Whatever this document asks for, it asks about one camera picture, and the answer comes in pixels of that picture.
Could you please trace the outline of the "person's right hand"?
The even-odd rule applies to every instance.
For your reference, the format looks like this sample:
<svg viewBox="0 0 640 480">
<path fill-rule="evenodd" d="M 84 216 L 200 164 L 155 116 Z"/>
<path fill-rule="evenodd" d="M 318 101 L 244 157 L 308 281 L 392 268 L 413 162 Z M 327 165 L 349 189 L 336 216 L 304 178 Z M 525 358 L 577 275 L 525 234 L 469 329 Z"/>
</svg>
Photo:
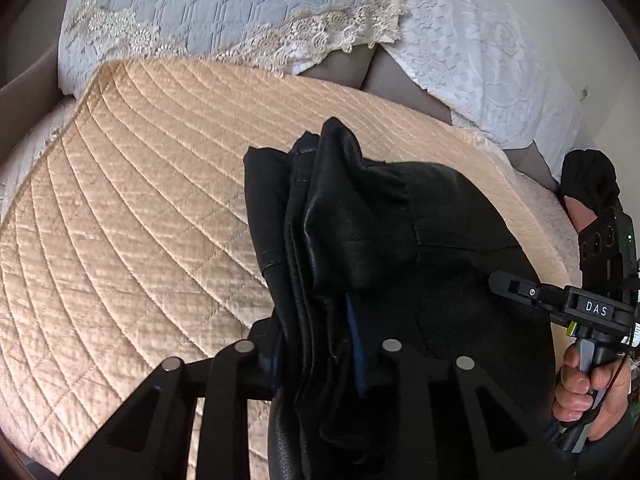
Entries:
<svg viewBox="0 0 640 480">
<path fill-rule="evenodd" d="M 608 387 L 598 417 L 593 422 L 589 437 L 597 441 L 605 437 L 624 417 L 628 410 L 631 372 L 627 359 L 596 368 L 590 376 L 578 370 L 579 352 L 576 344 L 567 348 L 559 385 L 555 388 L 552 415 L 560 422 L 577 422 L 591 408 L 590 391 Z"/>
</svg>

